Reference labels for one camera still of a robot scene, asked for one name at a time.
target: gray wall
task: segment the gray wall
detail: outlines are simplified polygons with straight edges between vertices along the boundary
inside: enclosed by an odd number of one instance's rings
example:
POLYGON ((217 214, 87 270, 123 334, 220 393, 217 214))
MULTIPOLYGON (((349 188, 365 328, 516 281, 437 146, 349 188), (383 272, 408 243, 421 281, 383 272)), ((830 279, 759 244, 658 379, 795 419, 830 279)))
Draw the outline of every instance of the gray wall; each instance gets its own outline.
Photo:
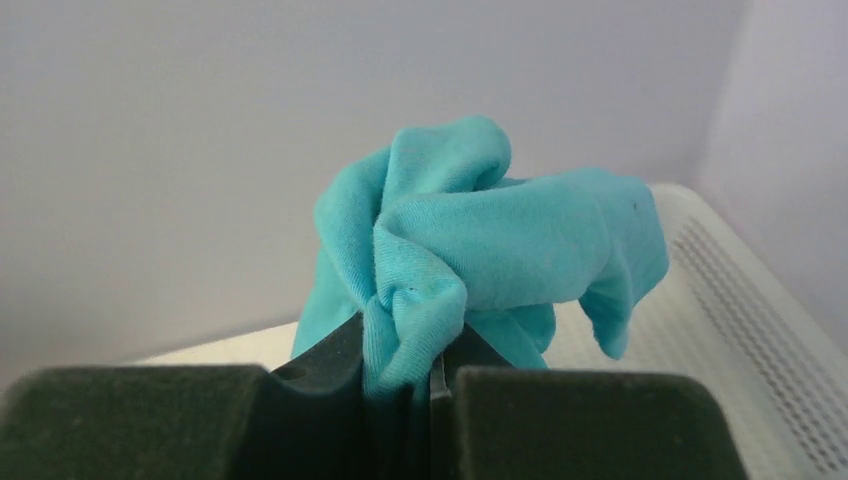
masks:
POLYGON ((752 7, 696 189, 848 352, 848 2, 752 7))
POLYGON ((403 125, 693 184, 744 10, 0 1, 0 384, 293 320, 312 203, 403 125))

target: white plastic basket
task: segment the white plastic basket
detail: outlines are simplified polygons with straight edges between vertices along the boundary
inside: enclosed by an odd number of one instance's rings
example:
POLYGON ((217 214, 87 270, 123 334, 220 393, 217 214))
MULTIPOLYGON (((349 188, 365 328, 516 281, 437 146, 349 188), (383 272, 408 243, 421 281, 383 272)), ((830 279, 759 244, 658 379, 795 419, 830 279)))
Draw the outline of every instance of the white plastic basket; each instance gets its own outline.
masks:
MULTIPOLYGON (((604 357, 576 302, 557 308, 552 368, 672 372, 721 404, 752 480, 848 478, 848 358, 691 190, 654 187, 672 267, 636 308, 624 360, 604 357)), ((259 362, 291 352, 295 325, 147 363, 259 362)))

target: turquoise cloth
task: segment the turquoise cloth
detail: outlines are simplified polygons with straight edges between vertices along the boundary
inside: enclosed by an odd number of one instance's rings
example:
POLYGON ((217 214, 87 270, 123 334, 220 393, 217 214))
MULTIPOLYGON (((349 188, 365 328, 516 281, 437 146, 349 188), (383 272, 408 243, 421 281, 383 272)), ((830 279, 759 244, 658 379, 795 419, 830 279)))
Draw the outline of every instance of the turquoise cloth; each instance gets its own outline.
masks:
POLYGON ((600 348, 620 358, 634 305, 665 275, 653 197, 594 168, 504 177, 491 120, 401 130, 350 165, 315 207, 321 239, 297 356, 362 311, 364 392, 425 387, 467 322, 517 367, 545 367, 553 303, 579 299, 600 348))

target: hole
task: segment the hole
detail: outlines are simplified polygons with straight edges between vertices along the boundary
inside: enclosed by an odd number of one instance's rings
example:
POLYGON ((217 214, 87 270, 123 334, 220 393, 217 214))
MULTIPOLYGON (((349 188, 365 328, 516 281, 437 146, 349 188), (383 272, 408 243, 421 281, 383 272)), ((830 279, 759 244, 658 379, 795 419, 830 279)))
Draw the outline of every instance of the hole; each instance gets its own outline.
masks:
POLYGON ((307 372, 305 368, 298 367, 297 365, 286 365, 278 368, 275 373, 283 380, 297 380, 298 378, 305 377, 307 372))

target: wall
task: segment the wall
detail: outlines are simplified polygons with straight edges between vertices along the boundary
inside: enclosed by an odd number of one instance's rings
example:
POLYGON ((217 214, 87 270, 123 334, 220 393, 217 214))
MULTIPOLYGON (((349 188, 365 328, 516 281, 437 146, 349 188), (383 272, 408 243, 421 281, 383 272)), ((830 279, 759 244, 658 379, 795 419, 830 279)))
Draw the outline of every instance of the wall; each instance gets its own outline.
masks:
POLYGON ((689 182, 737 0, 0 3, 0 385, 296 318, 311 206, 409 124, 689 182))
POLYGON ((752 4, 698 189, 848 351, 848 2, 752 4))

